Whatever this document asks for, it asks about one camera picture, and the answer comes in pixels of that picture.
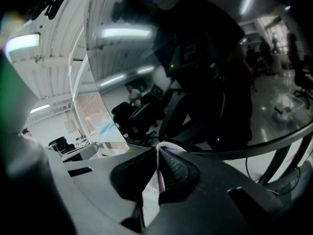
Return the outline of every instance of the white wall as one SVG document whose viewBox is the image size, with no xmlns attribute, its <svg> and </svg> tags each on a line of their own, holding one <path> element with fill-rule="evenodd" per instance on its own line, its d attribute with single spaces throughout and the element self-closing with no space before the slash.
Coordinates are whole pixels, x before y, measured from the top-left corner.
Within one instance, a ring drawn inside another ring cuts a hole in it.
<svg viewBox="0 0 313 235">
<path fill-rule="evenodd" d="M 166 76 L 163 66 L 159 66 L 153 71 L 152 79 L 154 83 L 158 85 L 164 91 L 171 84 L 171 79 Z"/>
<path fill-rule="evenodd" d="M 125 85 L 121 85 L 119 87 L 114 88 L 113 90 L 110 90 L 104 94 L 101 95 L 102 100 L 110 113 L 111 117 L 113 117 L 112 109 L 119 105 L 122 102 L 128 102 L 128 91 L 126 89 Z"/>
<path fill-rule="evenodd" d="M 74 114 L 62 113 L 53 117 L 46 118 L 34 124 L 27 126 L 33 138 L 35 138 L 43 146 L 48 147 L 48 144 L 60 137 L 65 137 L 68 143 L 75 144 L 76 138 L 80 137 L 77 130 L 68 133 L 64 122 L 68 120 L 73 120 L 75 128 L 77 128 L 77 123 L 74 118 Z"/>
</svg>

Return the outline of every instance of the tube light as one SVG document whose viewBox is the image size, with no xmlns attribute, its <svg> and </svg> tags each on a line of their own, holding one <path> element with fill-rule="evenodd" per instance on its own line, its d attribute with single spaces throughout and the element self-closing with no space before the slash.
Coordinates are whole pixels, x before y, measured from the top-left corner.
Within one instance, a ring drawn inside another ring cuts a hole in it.
<svg viewBox="0 0 313 235">
<path fill-rule="evenodd" d="M 11 38 L 6 42 L 5 51 L 11 52 L 21 48 L 38 46 L 39 38 L 39 34 L 30 34 Z"/>
<path fill-rule="evenodd" d="M 121 76 L 112 78 L 112 79 L 110 79 L 109 81 L 102 83 L 101 86 L 105 86 L 105 85 L 111 84 L 111 83 L 113 83 L 114 81 L 122 80 L 122 79 L 124 79 L 124 78 L 125 78 L 125 75 L 121 75 Z"/>
<path fill-rule="evenodd" d="M 40 106 L 40 107 L 38 107 L 38 108 L 35 108 L 35 109 L 31 110 L 30 114 L 31 114 L 31 113 L 34 113 L 34 112 L 37 112 L 37 111 L 39 111 L 39 110 L 42 110 L 42 109 L 44 109 L 44 108 L 47 108 L 47 107 L 49 107 L 49 106 L 50 106 L 50 105 L 46 104 L 46 105 L 44 105 L 44 106 Z"/>
<path fill-rule="evenodd" d="M 104 29 L 101 37 L 148 37 L 150 35 L 149 30 L 144 29 L 129 29 L 129 28 L 112 28 Z"/>
<path fill-rule="evenodd" d="M 246 11 L 248 10 L 250 4 L 251 4 L 252 0 L 245 0 L 243 8 L 241 10 L 241 14 L 246 13 Z"/>
<path fill-rule="evenodd" d="M 148 72 L 151 72 L 154 70 L 154 67 L 153 66 L 150 66 L 150 67 L 145 67 L 145 68 L 141 68 L 141 69 L 138 69 L 137 70 L 137 73 L 138 74 L 143 74 L 143 73 L 148 73 Z"/>
</svg>

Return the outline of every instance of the office chair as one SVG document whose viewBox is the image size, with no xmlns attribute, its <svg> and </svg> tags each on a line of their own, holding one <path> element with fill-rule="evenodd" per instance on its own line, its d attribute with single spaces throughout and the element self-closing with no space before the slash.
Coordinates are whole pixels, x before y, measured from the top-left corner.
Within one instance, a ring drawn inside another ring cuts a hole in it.
<svg viewBox="0 0 313 235">
<path fill-rule="evenodd" d="M 295 69 L 295 77 L 294 82 L 297 86 L 302 87 L 302 90 L 297 90 L 294 92 L 296 97 L 303 97 L 307 103 L 307 109 L 310 108 L 309 99 L 313 100 L 313 97 L 309 94 L 313 89 L 313 82 L 306 77 L 308 72 L 304 72 L 301 67 L 294 67 Z"/>
<path fill-rule="evenodd" d="M 128 134 L 127 142 L 133 140 L 137 141 L 138 144 L 147 145 L 148 140 L 158 138 L 152 136 L 156 131 L 146 134 L 153 123 L 152 114 L 147 113 L 149 110 L 151 110 L 150 103 L 136 108 L 127 102 L 123 102 L 112 109 L 113 121 L 118 124 L 119 131 L 122 135 Z"/>
<path fill-rule="evenodd" d="M 65 137 L 60 137 L 56 140 L 51 141 L 48 146 L 51 146 L 51 145 L 55 145 L 62 154 L 68 153 L 76 149 L 75 145 L 73 145 L 72 143 L 71 144 L 67 143 L 67 140 Z"/>
</svg>

